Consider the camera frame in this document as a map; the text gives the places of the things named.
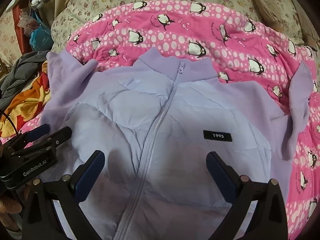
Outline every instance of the blue plastic bag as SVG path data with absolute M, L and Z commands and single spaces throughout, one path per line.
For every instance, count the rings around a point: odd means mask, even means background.
M 33 51 L 50 50 L 53 46 L 51 30 L 38 17 L 37 13 L 31 14 L 40 24 L 39 28 L 34 30 L 30 36 L 30 45 Z

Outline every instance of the zipper pull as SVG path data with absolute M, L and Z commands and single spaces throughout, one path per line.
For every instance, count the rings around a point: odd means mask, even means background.
M 184 69 L 185 65 L 186 65 L 185 63 L 180 63 L 179 69 L 178 69 L 178 72 L 179 72 L 180 74 L 183 72 L 183 69 Z

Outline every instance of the black label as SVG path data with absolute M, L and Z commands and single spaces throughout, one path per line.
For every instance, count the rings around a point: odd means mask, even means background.
M 232 142 L 231 133 L 203 130 L 203 136 L 207 140 Z

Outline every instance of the plastic bag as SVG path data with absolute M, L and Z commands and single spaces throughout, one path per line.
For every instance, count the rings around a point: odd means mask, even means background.
M 32 14 L 39 23 L 39 28 L 31 33 L 30 45 L 33 51 L 35 50 L 50 50 L 53 46 L 51 30 L 38 17 L 37 13 L 32 11 Z
M 19 19 L 20 21 L 18 22 L 18 26 L 24 28 L 23 33 L 27 37 L 30 37 L 31 33 L 40 26 L 37 20 L 30 17 L 26 12 L 21 13 Z

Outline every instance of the jacket collar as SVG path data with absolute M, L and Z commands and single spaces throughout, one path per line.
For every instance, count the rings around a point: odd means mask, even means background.
M 166 75 L 171 80 L 175 80 L 180 64 L 185 67 L 181 76 L 181 82 L 206 80 L 218 76 L 214 70 L 209 57 L 197 61 L 179 59 L 177 57 L 163 57 L 156 48 L 151 48 L 138 58 L 149 68 Z

